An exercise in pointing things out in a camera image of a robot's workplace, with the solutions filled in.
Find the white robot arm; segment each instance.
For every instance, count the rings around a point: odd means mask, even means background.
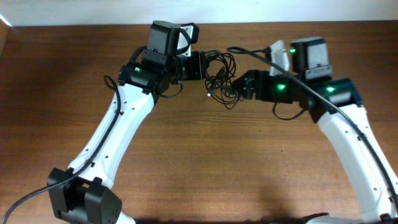
[[[190,51],[190,44],[197,40],[197,32],[194,24],[186,24],[181,29],[167,22],[154,22],[148,47],[141,49],[144,51],[142,63],[135,62],[138,55],[134,53],[131,61],[122,68],[119,74],[117,90],[120,95],[121,109],[112,130],[95,158],[91,160],[95,149],[98,148],[105,132],[110,127],[115,111],[118,112],[117,94],[93,137],[77,158],[70,163],[68,170],[54,168],[47,179],[49,185],[63,182],[73,174],[77,175],[79,170],[90,162],[90,166],[83,172],[79,172],[76,178],[49,190],[54,215],[57,218],[81,224],[135,224],[133,218],[121,211],[121,200],[111,191],[114,178],[134,133],[152,111],[159,96],[168,88],[171,81],[168,60],[175,60],[175,57],[166,57],[166,55],[184,55],[183,57],[193,58],[193,61],[197,63],[196,66],[188,62],[190,69],[186,71],[192,72],[191,68],[197,68],[199,77],[185,77],[181,73],[178,76],[179,80],[183,77],[189,80],[202,78],[201,53]],[[181,41],[173,39],[177,34],[184,38],[180,38]],[[159,38],[163,38],[163,35],[164,38],[169,39],[165,41],[170,44],[169,46],[159,45]],[[327,55],[324,55],[326,45],[323,39],[319,37],[302,39],[292,42],[292,46],[297,50],[294,49],[291,52],[300,53],[300,55],[293,55],[294,71],[299,73],[300,79],[308,82],[314,91],[317,90],[317,93],[328,98],[334,105],[338,105],[339,109],[357,125],[369,140],[393,184],[393,189],[390,189],[389,184],[386,183],[386,174],[380,169],[380,164],[375,161],[374,155],[370,153],[361,137],[340,113],[314,101],[311,96],[302,94],[302,89],[294,88],[291,80],[283,77],[278,71],[273,70],[270,74],[250,70],[233,82],[233,88],[250,100],[253,93],[256,93],[257,100],[277,103],[299,101],[302,108],[310,111],[314,122],[318,124],[335,148],[356,193],[362,220],[335,218],[322,213],[305,219],[305,223],[383,223],[390,220],[396,222],[398,214],[394,202],[397,199],[394,198],[396,195],[393,192],[398,191],[398,178],[371,131],[366,110],[361,104],[355,87],[348,79],[331,79],[331,66],[328,64]],[[289,62],[283,42],[277,42],[269,47],[267,54],[271,55],[273,62]],[[306,63],[300,62],[302,57],[308,57]],[[279,71],[286,70],[289,65],[284,64],[281,67],[283,68]]]

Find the wood grain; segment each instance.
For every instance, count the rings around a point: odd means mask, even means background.
[[[373,131],[398,170],[398,22],[290,22],[200,25],[194,50],[263,48],[322,36],[335,77],[351,78]],[[101,121],[117,73],[145,45],[149,26],[12,27],[0,59],[0,214],[66,169]],[[237,74],[268,69],[236,56]],[[273,117],[272,105],[244,101],[226,110],[203,81],[161,99],[137,130],[113,191],[135,218],[244,221],[330,212],[359,218],[353,189],[308,113]],[[281,105],[279,113],[296,113]],[[48,194],[18,208],[9,223],[62,223]]]
[[[0,57],[4,44],[6,43],[8,29],[9,27],[0,19]]]

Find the green led light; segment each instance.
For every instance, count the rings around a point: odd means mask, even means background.
[[[279,84],[278,85],[278,90],[284,90],[286,88],[286,85]]]
[[[326,87],[326,91],[328,91],[329,93],[333,92],[335,90],[335,88],[328,86]]]

